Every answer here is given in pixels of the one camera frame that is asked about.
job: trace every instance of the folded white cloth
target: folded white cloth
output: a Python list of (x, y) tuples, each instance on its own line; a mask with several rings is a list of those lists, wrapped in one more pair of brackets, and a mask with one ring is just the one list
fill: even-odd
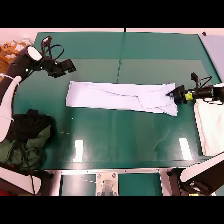
[(167, 113), (177, 116), (177, 105), (166, 96), (175, 83), (135, 85), (74, 82), (69, 85), (66, 106)]
[(203, 155), (215, 156), (224, 151), (224, 105), (208, 104), (202, 99), (194, 105)]

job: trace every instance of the green table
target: green table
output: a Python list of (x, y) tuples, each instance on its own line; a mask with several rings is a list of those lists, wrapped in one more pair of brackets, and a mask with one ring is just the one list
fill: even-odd
[[(77, 73), (53, 79), (46, 72), (36, 72), (18, 89), (15, 113), (26, 113), (31, 108), (56, 119), (57, 133), (46, 145), (47, 160), (42, 169), (188, 166), (207, 159), (201, 153), (192, 103), (180, 105), (177, 117), (65, 106), (71, 80), (113, 83), (139, 83), (142, 80), (144, 83), (141, 84), (152, 84), (153, 76), (145, 77), (141, 73), (136, 79), (125, 72), (129, 66), (125, 65), (127, 59), (200, 60), (213, 77), (212, 83), (219, 83), (216, 70), (197, 35), (38, 33), (37, 49), (40, 50), (41, 40), (48, 35), (53, 38), (52, 44), (64, 47), (61, 58), (73, 59)], [(181, 80), (177, 77), (176, 81), (185, 84), (189, 80), (190, 74)], [(183, 159), (179, 138), (187, 138), (193, 160)], [(72, 162), (75, 140), (84, 141), (82, 163)]]

